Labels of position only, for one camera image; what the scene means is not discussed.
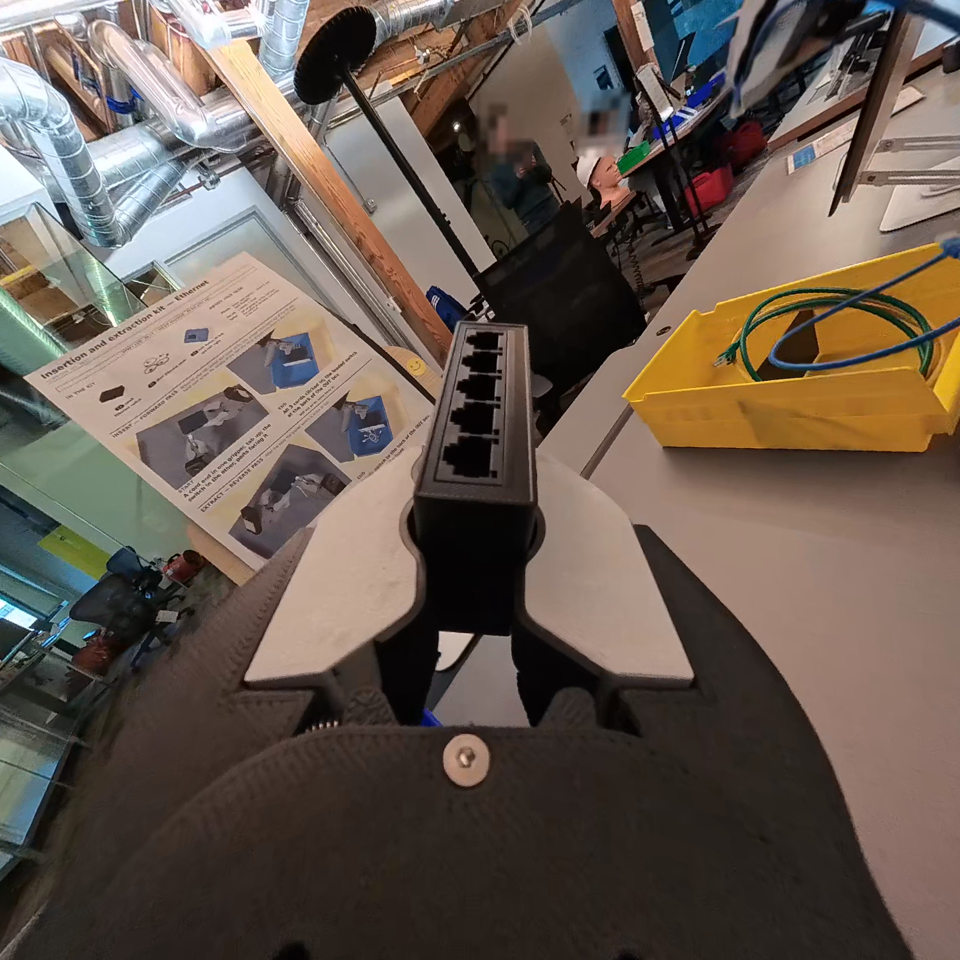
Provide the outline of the silver round duct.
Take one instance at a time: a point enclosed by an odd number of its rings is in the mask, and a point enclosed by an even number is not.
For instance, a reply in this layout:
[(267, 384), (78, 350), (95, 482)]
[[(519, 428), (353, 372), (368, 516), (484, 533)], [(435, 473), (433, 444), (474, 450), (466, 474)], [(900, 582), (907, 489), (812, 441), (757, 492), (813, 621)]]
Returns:
[(66, 98), (33, 68), (2, 58), (2, 123), (20, 123), (70, 210), (82, 238), (106, 249), (129, 243), (198, 162), (141, 150), (128, 160), (134, 177), (114, 198), (120, 180), (98, 166)]

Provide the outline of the black rolling chair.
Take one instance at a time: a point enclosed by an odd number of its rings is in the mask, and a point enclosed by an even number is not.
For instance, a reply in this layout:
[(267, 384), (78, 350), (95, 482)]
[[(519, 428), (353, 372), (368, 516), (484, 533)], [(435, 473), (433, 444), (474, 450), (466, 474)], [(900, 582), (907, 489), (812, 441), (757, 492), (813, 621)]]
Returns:
[(100, 580), (70, 606), (69, 617), (106, 630), (117, 642), (139, 642), (130, 662), (131, 671), (138, 673), (144, 655), (170, 625), (159, 615), (185, 591), (154, 562), (124, 546), (108, 557)]

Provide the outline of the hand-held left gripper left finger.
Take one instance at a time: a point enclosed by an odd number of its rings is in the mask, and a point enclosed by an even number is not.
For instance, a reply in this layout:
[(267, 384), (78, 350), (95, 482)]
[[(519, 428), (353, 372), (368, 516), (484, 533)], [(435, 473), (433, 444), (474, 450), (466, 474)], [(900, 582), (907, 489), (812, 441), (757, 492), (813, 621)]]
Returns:
[(414, 468), (379, 468), (316, 518), (244, 677), (255, 690), (318, 681), (423, 605), (405, 524)]

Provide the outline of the printed instruction poster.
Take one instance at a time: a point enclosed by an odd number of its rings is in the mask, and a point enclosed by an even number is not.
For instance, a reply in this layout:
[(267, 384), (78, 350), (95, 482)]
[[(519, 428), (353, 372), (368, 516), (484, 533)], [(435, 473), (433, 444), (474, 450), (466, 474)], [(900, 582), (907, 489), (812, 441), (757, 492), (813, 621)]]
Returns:
[(384, 347), (246, 252), (26, 379), (251, 570), (421, 446), (435, 405)]

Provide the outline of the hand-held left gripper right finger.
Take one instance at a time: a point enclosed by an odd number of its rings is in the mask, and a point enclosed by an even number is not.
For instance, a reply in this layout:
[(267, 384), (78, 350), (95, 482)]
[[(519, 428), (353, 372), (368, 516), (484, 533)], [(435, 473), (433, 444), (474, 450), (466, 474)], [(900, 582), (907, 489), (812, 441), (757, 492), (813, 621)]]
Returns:
[(535, 455), (537, 532), (520, 619), (607, 689), (687, 689), (693, 668), (628, 514)]

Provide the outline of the black network switch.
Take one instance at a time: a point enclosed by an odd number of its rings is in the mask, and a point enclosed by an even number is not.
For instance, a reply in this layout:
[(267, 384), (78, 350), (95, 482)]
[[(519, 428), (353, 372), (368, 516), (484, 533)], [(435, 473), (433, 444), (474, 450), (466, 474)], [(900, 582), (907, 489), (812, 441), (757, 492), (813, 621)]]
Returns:
[(414, 486), (411, 528), (444, 632), (508, 637), (538, 541), (527, 328), (458, 323)]

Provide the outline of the black floor lamp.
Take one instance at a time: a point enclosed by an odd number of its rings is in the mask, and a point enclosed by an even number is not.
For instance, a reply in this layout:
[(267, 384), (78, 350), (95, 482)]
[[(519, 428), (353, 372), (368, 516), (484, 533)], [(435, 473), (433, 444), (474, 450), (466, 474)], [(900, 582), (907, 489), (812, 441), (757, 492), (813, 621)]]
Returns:
[(367, 7), (344, 8), (317, 30), (294, 68), (295, 94), (307, 105), (318, 106), (336, 99), (340, 90), (346, 88), (453, 254), (473, 278), (478, 272), (473, 258), (355, 78), (377, 50), (375, 26)]

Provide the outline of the mannequin head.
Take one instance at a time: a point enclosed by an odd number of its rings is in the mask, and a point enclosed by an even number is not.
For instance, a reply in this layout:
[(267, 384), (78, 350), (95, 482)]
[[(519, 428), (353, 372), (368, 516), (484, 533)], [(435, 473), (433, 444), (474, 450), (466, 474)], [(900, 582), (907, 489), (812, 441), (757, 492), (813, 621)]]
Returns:
[(585, 211), (619, 212), (635, 197), (612, 155), (589, 150), (578, 156), (574, 171), (582, 190), (588, 194), (582, 203)]

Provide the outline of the red bag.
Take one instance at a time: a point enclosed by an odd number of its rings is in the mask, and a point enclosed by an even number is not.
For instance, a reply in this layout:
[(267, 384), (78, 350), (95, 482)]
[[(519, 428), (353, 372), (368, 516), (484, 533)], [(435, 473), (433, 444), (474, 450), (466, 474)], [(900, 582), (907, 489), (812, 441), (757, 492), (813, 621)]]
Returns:
[(683, 190), (686, 211), (693, 218), (721, 205), (733, 191), (735, 175), (730, 163), (697, 174)]

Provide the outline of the wooden post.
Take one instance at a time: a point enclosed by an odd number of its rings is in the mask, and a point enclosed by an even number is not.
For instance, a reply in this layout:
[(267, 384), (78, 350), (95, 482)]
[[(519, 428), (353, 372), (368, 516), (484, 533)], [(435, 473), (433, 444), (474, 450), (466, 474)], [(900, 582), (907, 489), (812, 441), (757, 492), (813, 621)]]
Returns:
[(426, 351), (440, 366), (452, 345), (426, 294), (374, 221), (335, 171), (307, 126), (258, 62), (249, 43), (237, 40), (202, 54), (302, 186), (316, 195), (341, 233), (378, 278)]

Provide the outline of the yellow plastic bin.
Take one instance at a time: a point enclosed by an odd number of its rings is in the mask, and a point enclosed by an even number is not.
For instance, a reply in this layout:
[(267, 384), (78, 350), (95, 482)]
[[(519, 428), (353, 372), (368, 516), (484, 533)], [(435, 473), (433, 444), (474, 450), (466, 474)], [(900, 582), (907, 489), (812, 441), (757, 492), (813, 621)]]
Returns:
[(958, 238), (693, 311), (623, 400), (664, 448), (922, 452), (959, 417)]

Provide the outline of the silver flexible ceiling duct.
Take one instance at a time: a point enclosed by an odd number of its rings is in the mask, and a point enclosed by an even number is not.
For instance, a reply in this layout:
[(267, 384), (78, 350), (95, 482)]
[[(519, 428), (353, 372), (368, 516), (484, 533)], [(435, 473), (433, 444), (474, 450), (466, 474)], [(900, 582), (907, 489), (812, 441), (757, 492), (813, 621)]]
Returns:
[(438, 30), (453, 10), (454, 1), (376, 1), (366, 10), (374, 26), (376, 50), (411, 30)]

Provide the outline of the grey desk monitor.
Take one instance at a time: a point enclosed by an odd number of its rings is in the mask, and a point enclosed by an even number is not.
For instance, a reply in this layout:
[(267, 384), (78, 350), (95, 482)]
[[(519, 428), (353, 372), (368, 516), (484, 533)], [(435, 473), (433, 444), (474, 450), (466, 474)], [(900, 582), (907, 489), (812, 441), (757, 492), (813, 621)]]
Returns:
[(900, 2), (893, 8), (887, 39), (861, 103), (846, 158), (834, 185), (828, 217), (833, 217), (857, 191), (861, 176), (869, 170), (907, 75), (911, 72), (925, 20), (908, 12), (906, 5), (906, 2)]

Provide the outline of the silver elbow duct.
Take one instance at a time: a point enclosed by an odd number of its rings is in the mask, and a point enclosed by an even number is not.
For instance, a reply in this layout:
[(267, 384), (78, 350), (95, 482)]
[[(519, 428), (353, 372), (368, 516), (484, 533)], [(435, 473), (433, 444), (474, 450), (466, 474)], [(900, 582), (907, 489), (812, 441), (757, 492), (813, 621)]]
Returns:
[(119, 70), (180, 141), (237, 154), (256, 137), (254, 121), (227, 88), (200, 97), (157, 47), (113, 22), (90, 22), (87, 36), (97, 58)]

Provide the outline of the white rounded plate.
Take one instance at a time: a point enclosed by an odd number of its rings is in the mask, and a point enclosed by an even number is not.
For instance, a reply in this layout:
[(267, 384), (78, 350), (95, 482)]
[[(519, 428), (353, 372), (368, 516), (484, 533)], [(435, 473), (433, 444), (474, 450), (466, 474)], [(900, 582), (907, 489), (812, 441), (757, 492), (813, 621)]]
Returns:
[(925, 170), (879, 170), (864, 168), (854, 186), (894, 188), (878, 230), (892, 234), (913, 225), (954, 213), (959, 209), (959, 135), (884, 137), (873, 154), (951, 153), (952, 158)]

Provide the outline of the black mesh office chair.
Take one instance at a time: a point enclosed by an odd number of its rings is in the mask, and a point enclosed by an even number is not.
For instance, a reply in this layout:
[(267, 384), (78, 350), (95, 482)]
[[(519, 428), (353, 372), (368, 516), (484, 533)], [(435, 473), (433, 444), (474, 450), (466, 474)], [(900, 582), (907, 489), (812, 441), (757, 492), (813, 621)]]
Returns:
[(640, 300), (579, 203), (564, 203), (474, 281), (498, 323), (527, 328), (532, 372), (559, 391), (596, 373), (646, 329)]

